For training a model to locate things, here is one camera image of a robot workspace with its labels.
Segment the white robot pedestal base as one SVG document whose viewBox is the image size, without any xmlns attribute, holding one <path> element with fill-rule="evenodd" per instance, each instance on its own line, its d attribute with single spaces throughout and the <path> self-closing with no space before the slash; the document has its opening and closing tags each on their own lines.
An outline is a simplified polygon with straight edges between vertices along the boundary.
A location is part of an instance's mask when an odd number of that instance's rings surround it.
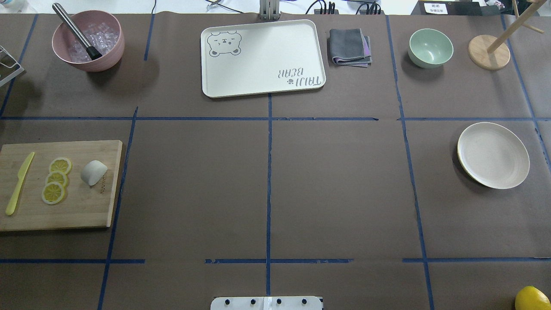
<svg viewBox="0 0 551 310">
<path fill-rule="evenodd" d="M 210 304 L 211 310 L 322 310 L 322 298 L 317 296 L 248 296 L 219 297 Z"/>
</svg>

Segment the white steamed bun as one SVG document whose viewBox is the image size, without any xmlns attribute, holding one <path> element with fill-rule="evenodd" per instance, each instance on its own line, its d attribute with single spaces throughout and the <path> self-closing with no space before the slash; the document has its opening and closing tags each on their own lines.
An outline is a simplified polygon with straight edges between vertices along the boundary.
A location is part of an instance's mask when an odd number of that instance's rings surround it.
<svg viewBox="0 0 551 310">
<path fill-rule="evenodd" d="M 102 179 L 107 171 L 108 167 L 104 163 L 99 160 L 92 160 L 83 167 L 80 178 L 85 184 L 93 186 Z"/>
</svg>

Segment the lemon slice bottom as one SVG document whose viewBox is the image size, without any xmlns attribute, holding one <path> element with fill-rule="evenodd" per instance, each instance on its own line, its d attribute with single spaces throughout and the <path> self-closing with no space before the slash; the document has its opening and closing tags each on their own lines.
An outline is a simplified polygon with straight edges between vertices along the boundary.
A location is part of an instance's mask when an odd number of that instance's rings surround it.
<svg viewBox="0 0 551 310">
<path fill-rule="evenodd" d="M 65 198 L 65 195 L 65 187 L 57 181 L 47 183 L 41 192 L 43 202 L 48 205 L 55 205 L 61 202 Z"/>
</svg>

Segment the lemon slice middle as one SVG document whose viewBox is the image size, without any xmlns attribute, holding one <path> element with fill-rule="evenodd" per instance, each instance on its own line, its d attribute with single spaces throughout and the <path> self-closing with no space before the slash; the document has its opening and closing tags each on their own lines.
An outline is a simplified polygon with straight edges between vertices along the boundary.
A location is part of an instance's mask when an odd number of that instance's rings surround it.
<svg viewBox="0 0 551 310">
<path fill-rule="evenodd" d="M 53 182 L 57 182 L 61 184 L 63 188 L 65 188 L 68 184 L 68 177 L 63 171 L 54 170 L 47 175 L 47 178 L 45 179 L 45 184 Z"/>
</svg>

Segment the metal cup rack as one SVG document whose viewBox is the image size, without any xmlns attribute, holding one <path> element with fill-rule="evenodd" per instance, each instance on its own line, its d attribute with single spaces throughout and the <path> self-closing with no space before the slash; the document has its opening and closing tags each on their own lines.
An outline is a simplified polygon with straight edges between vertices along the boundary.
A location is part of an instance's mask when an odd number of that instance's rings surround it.
<svg viewBox="0 0 551 310">
<path fill-rule="evenodd" d="M 24 71 L 22 65 L 4 47 L 0 46 L 0 86 L 7 85 Z"/>
</svg>

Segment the cream round plate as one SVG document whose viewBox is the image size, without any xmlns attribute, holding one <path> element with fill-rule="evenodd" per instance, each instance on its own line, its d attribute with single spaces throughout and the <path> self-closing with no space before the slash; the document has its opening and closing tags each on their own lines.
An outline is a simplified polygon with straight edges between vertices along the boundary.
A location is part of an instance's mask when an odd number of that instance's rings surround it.
<svg viewBox="0 0 551 310">
<path fill-rule="evenodd" d="M 522 140 L 494 122 L 477 122 L 464 129 L 457 141 L 457 157 L 471 178 L 494 189 L 515 188 L 531 168 Z"/>
</svg>

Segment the lemon slice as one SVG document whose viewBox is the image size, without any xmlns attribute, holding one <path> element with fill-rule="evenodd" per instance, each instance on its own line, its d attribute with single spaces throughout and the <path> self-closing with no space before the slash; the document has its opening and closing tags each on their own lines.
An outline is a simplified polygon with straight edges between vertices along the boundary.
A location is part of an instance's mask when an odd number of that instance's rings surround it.
<svg viewBox="0 0 551 310">
<path fill-rule="evenodd" d="M 65 198 L 65 195 L 65 187 L 57 181 L 47 183 L 41 192 L 43 202 L 48 205 L 55 205 L 61 202 Z"/>
<path fill-rule="evenodd" d="M 71 172 L 72 166 L 72 162 L 69 158 L 55 158 L 49 165 L 49 172 L 61 171 L 63 174 L 68 175 Z"/>
<path fill-rule="evenodd" d="M 53 182 L 57 182 L 61 184 L 63 188 L 65 188 L 68 184 L 68 177 L 63 171 L 54 170 L 47 175 L 47 178 L 45 179 L 45 184 Z"/>
</svg>

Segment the wooden mug tree stand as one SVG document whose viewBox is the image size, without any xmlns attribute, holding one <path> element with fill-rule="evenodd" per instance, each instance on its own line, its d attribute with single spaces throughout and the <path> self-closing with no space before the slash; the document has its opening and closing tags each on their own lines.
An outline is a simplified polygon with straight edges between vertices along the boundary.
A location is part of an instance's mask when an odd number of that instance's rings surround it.
<svg viewBox="0 0 551 310">
<path fill-rule="evenodd" d="M 545 4 L 545 0 L 530 0 L 531 5 L 499 37 L 479 35 L 470 40 L 468 54 L 479 67 L 491 71 L 504 68 L 511 59 L 511 51 L 506 41 Z"/>
</svg>

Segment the black power strip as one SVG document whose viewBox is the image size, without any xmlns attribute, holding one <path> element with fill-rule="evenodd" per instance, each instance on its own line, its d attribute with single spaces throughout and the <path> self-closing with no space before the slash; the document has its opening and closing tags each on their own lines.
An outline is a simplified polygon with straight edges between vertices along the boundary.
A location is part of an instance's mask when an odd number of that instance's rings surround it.
<svg viewBox="0 0 551 310">
<path fill-rule="evenodd" d="M 316 0 L 317 9 L 309 8 L 312 14 L 382 15 L 380 0 Z"/>
</svg>

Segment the lemon slice top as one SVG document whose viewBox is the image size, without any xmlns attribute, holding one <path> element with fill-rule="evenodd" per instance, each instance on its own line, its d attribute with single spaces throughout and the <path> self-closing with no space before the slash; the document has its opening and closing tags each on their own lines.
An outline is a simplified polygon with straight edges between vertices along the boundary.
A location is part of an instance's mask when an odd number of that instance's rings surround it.
<svg viewBox="0 0 551 310">
<path fill-rule="evenodd" d="M 61 171 L 63 174 L 68 175 L 71 172 L 72 166 L 72 162 L 69 158 L 55 158 L 49 165 L 49 172 Z"/>
</svg>

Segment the yellow plastic knife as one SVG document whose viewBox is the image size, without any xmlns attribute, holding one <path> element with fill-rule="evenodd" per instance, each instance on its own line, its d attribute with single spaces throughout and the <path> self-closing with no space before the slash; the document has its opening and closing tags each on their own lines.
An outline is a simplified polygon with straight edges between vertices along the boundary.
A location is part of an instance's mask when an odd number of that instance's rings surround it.
<svg viewBox="0 0 551 310">
<path fill-rule="evenodd" d="M 14 191 L 12 192 L 12 196 L 9 199 L 8 205 L 6 206 L 5 214 L 7 216 L 12 216 L 12 214 L 14 214 L 16 210 L 22 185 L 25 180 L 26 173 L 28 172 L 28 169 L 34 159 L 34 156 L 35 156 L 35 152 L 30 152 L 26 156 L 23 163 L 20 165 L 19 171 L 17 173 L 18 180 L 17 180 L 16 186 L 14 188 Z"/>
</svg>

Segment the pink bowl with ice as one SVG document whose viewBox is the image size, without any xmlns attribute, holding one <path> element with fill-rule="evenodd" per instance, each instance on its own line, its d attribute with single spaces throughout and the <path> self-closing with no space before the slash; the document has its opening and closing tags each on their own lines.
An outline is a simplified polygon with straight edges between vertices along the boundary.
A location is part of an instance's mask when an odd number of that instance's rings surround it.
<svg viewBox="0 0 551 310">
<path fill-rule="evenodd" d="M 101 52 L 102 57 L 93 60 L 89 59 L 85 62 L 77 62 L 71 59 L 70 48 L 72 48 L 75 43 L 79 47 L 82 47 L 82 45 L 77 41 L 74 34 L 65 24 L 59 24 L 52 38 L 52 48 L 59 59 L 84 72 L 102 72 L 114 67 L 114 65 L 120 61 L 125 49 L 125 39 L 122 25 L 114 15 L 100 10 L 88 10 L 73 14 L 71 19 L 82 31 L 86 30 L 88 26 L 92 24 L 99 26 L 105 23 L 106 26 L 114 30 L 114 33 L 118 34 L 119 37 L 116 39 L 114 47 L 110 49 L 110 51 Z"/>
</svg>

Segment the cream bear tray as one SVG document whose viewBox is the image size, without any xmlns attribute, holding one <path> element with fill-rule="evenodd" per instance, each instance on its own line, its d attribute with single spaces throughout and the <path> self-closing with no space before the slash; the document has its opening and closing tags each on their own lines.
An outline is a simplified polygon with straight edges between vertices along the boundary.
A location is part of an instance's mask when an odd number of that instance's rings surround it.
<svg viewBox="0 0 551 310">
<path fill-rule="evenodd" d="M 311 20 L 215 26 L 201 32 L 201 89 L 210 98 L 315 90 L 325 81 Z"/>
</svg>

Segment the steel muddler black tip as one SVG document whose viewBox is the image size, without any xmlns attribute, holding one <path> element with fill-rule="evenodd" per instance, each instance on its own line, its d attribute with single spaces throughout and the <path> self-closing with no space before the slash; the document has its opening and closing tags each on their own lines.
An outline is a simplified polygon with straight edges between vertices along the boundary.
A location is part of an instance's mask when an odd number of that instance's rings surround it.
<svg viewBox="0 0 551 310">
<path fill-rule="evenodd" d="M 62 23 L 69 29 L 69 31 L 75 36 L 77 41 L 84 47 L 91 60 L 99 59 L 102 54 L 94 47 L 88 38 L 84 35 L 81 29 L 75 24 L 63 6 L 59 3 L 53 3 L 52 8 L 61 19 Z"/>
</svg>

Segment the yellow lemon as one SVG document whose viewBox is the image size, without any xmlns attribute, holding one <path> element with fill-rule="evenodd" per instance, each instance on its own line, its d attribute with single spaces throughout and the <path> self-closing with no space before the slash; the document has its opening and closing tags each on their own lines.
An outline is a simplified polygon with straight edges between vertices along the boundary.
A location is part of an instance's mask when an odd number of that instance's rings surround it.
<svg viewBox="0 0 551 310">
<path fill-rule="evenodd" d="M 534 286 L 522 288 L 515 297 L 515 310 L 550 310 L 549 298 Z"/>
</svg>

